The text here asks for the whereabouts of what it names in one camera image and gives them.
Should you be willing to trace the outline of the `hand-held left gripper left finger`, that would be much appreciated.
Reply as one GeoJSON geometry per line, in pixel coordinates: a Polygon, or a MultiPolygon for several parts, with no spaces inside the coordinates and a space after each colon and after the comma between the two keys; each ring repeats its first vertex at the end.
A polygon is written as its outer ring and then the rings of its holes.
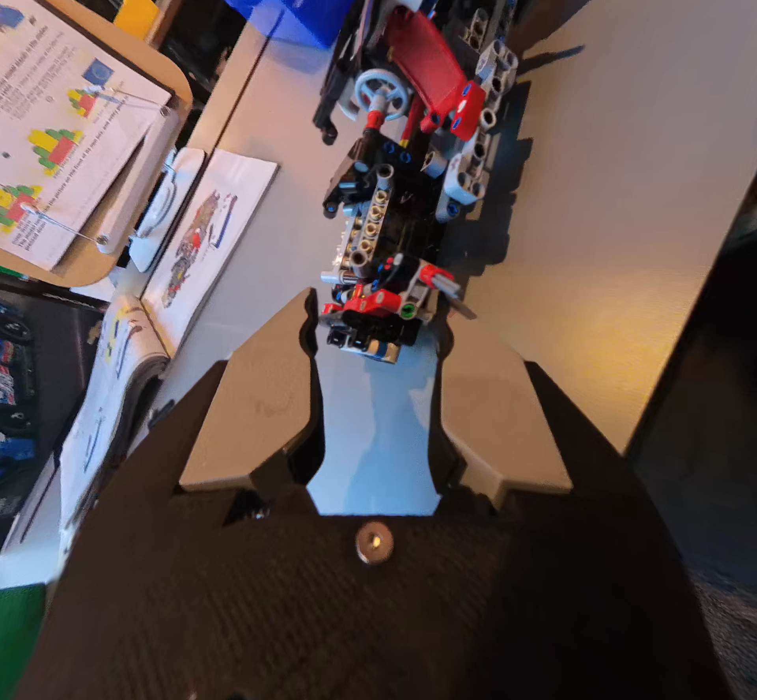
{"type": "Polygon", "coordinates": [[[317,325],[308,287],[232,353],[179,479],[184,491],[241,489],[271,502],[308,485],[326,451],[317,325]]]}

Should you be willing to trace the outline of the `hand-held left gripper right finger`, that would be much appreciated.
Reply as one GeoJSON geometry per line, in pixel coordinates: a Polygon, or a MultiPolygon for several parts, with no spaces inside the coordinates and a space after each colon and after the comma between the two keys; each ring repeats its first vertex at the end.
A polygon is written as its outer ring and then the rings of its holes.
{"type": "Polygon", "coordinates": [[[499,511],[516,491],[566,496],[573,483],[525,361],[462,315],[436,328],[431,479],[445,496],[464,490],[499,511]]]}

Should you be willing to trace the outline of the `building instruction booklet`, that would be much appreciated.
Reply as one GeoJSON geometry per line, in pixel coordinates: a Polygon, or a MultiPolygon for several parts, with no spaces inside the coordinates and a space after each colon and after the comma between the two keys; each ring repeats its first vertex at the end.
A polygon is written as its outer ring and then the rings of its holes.
{"type": "Polygon", "coordinates": [[[110,303],[60,458],[60,530],[67,545],[125,459],[146,393],[179,351],[278,169],[216,150],[142,295],[110,303]]]}

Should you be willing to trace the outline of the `toy brick race car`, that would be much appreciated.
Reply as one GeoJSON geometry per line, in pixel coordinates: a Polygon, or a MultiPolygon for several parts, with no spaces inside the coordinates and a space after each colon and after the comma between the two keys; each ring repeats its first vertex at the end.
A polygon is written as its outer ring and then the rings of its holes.
{"type": "Polygon", "coordinates": [[[323,214],[345,230],[321,279],[326,342],[394,364],[460,286],[438,263],[449,222],[485,198],[492,130],[515,84],[506,44],[519,0],[354,0],[313,123],[335,108],[365,125],[330,180],[323,214]]]}

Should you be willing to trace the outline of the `task instruction sheet on stand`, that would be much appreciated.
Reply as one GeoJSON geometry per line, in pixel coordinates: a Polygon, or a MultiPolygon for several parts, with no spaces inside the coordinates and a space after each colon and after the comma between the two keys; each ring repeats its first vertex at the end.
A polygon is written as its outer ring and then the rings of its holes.
{"type": "MultiPolygon", "coordinates": [[[[178,66],[146,42],[126,34],[113,23],[106,21],[75,0],[40,0],[53,13],[66,22],[79,28],[87,37],[125,61],[128,65],[145,75],[152,82],[159,84],[171,94],[171,101],[178,101],[181,109],[188,116],[192,105],[192,91],[188,81],[178,66]]],[[[18,258],[2,249],[2,267],[28,275],[27,270],[41,269],[28,261],[18,258]]]]}

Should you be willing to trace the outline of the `black toy set box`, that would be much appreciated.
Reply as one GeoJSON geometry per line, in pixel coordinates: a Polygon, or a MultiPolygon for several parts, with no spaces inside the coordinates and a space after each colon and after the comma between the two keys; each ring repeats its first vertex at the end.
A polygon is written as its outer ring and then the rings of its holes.
{"type": "Polygon", "coordinates": [[[48,460],[60,455],[89,384],[102,320],[98,306],[2,285],[2,541],[48,460]]]}

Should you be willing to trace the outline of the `green plastic bin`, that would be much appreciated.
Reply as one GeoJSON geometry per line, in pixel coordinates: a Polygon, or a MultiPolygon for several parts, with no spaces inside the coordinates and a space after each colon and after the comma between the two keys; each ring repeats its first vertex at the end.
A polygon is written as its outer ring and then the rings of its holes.
{"type": "Polygon", "coordinates": [[[1,590],[1,699],[11,699],[29,664],[46,610],[47,586],[1,590]]]}

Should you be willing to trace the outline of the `printed instruction sheet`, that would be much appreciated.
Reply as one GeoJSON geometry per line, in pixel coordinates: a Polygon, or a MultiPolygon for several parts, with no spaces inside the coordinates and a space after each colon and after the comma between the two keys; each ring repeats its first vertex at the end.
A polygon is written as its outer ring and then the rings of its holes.
{"type": "Polygon", "coordinates": [[[1,0],[2,249],[52,270],[171,94],[40,0],[1,0]]]}

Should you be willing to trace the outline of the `yellow plastic bin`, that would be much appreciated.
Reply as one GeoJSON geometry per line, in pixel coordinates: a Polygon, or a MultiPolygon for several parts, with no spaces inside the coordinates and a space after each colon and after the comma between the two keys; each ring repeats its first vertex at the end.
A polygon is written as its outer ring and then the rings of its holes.
{"type": "Polygon", "coordinates": [[[160,14],[153,0],[123,0],[114,26],[140,41],[146,41],[160,14]]]}

